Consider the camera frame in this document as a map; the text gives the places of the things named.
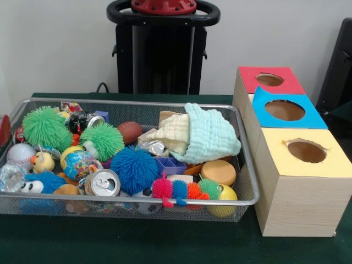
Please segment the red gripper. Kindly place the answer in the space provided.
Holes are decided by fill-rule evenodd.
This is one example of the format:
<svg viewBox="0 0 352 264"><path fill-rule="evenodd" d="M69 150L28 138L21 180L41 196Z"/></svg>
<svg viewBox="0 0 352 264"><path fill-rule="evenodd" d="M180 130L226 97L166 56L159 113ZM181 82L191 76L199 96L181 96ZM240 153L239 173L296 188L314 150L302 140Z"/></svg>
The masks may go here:
<svg viewBox="0 0 352 264"><path fill-rule="evenodd" d="M0 126L0 145L4 146L11 135L11 124L10 119L7 114L1 116L1 126Z"/></svg>

